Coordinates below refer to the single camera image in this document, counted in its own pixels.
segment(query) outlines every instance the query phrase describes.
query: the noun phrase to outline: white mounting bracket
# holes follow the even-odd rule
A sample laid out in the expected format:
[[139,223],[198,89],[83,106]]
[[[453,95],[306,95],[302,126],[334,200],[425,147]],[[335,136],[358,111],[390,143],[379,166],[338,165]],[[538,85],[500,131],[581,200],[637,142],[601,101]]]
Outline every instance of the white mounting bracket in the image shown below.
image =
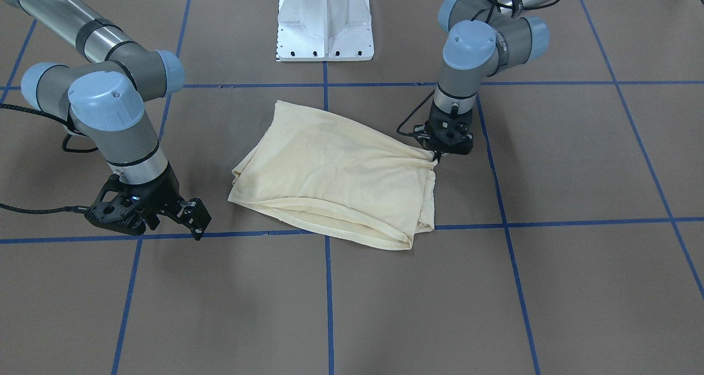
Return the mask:
[[371,60],[369,0],[279,0],[276,57],[282,62]]

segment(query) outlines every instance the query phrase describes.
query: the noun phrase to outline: cream cloth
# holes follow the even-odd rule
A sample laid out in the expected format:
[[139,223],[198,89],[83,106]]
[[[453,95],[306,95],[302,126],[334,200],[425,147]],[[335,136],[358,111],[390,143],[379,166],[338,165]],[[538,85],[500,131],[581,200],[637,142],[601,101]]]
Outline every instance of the cream cloth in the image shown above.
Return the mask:
[[385,250],[435,228],[432,152],[319,109],[277,102],[228,200],[294,227]]

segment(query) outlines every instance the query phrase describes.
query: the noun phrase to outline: blue joint cap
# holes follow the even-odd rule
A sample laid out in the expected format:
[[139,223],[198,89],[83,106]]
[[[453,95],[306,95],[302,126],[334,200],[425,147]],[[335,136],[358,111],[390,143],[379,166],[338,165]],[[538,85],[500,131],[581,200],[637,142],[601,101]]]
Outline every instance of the blue joint cap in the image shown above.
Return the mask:
[[530,26],[530,32],[532,37],[532,44],[530,49],[530,56],[526,62],[530,62],[540,56],[543,56],[546,50],[548,50],[548,45],[550,45],[550,30],[548,25],[537,16],[528,16],[523,18],[528,21],[528,26]]
[[51,62],[35,64],[34,66],[30,67],[27,72],[25,72],[25,75],[22,76],[22,84],[20,84],[20,88],[22,89],[22,96],[25,97],[27,103],[30,103],[32,107],[40,109],[40,103],[37,101],[37,87],[40,84],[40,80],[42,79],[43,74],[47,72],[51,67],[56,66],[63,65]]
[[450,30],[442,49],[445,63],[455,70],[483,65],[496,51],[496,32],[483,21],[461,21]]
[[163,62],[164,70],[166,71],[166,93],[164,93],[164,96],[183,89],[183,85],[186,84],[186,72],[181,61],[168,50],[158,50],[156,52],[161,56],[161,62]]
[[68,101],[76,118],[96,130],[117,132],[136,125],[144,102],[124,74],[96,71],[73,81]]
[[445,0],[438,11],[438,23],[445,32],[450,32],[450,14],[457,4],[457,0]]

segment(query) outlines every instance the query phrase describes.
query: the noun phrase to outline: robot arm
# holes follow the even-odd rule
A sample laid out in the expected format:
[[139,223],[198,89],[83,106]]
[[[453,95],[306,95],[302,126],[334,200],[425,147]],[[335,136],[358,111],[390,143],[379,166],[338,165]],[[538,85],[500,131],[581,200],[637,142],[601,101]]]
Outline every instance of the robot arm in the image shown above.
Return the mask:
[[25,73],[21,85],[33,107],[68,122],[69,134],[93,139],[113,171],[86,219],[96,227],[141,235],[146,227],[154,230],[162,215],[199,240],[211,216],[198,198],[180,196],[144,112],[144,102],[183,87],[178,57],[147,51],[80,0],[3,1],[36,17],[93,63],[77,68],[40,63]]
[[550,32],[536,16],[521,12],[547,7],[550,0],[445,0],[438,12],[448,32],[443,66],[424,125],[412,135],[426,150],[466,155],[472,150],[472,109],[485,77],[540,57]]

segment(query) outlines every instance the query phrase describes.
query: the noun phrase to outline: floor tile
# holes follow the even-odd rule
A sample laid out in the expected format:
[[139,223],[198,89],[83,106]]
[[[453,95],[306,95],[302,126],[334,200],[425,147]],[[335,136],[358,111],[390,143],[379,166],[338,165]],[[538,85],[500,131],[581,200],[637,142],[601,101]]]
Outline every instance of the floor tile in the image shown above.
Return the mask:
[[[365,124],[405,144],[419,147],[412,137],[395,132],[398,124],[430,93],[432,87],[331,87],[329,109]],[[403,127],[428,118],[430,103]],[[479,119],[472,122],[475,147],[469,155],[447,155],[435,167],[435,224],[490,224],[501,222],[496,190],[486,156],[486,140]]]
[[2,372],[110,373],[135,245],[0,245]]
[[677,228],[701,280],[704,278],[704,222],[680,222]]
[[[200,197],[211,213],[208,232],[294,229],[227,202],[232,169],[264,136],[277,100],[322,108],[322,89],[184,89],[172,97],[163,145],[180,182],[181,195],[186,199]],[[156,232],[187,230],[165,222]]]
[[704,367],[704,301],[669,223],[511,235],[541,373]]
[[320,63],[276,61],[277,16],[278,0],[191,0],[181,52],[188,84],[322,82]]
[[509,222],[666,217],[613,85],[481,95]]
[[696,62],[704,54],[704,14],[699,0],[584,2],[617,79],[704,77],[704,64]]
[[503,229],[331,241],[335,373],[533,373]]
[[579,0],[561,0],[521,16],[539,16],[545,21],[550,30],[548,50],[487,81],[611,80]]
[[145,240],[119,373],[327,373],[323,242]]
[[4,2],[0,2],[0,16],[3,17],[0,30],[0,86],[5,86],[32,26],[32,18],[22,9],[10,7]]
[[[5,102],[27,107],[19,90]],[[164,99],[146,103],[151,123],[158,131]],[[2,110],[0,125],[0,202],[25,209],[53,209],[91,205],[112,173],[99,152],[70,154],[61,151],[63,126],[35,115]],[[88,139],[73,139],[70,147],[90,148]],[[2,238],[116,235],[93,227],[80,214],[18,214],[0,209]]]
[[[81,0],[104,18],[115,22],[133,40],[148,50],[176,52],[186,0]],[[73,45],[69,45],[38,23],[13,85],[20,85],[22,75],[39,62],[56,62],[69,67],[88,64]]]
[[623,85],[675,217],[704,217],[704,85]]
[[329,82],[437,80],[447,40],[437,22],[443,1],[370,0],[374,59],[329,63]]

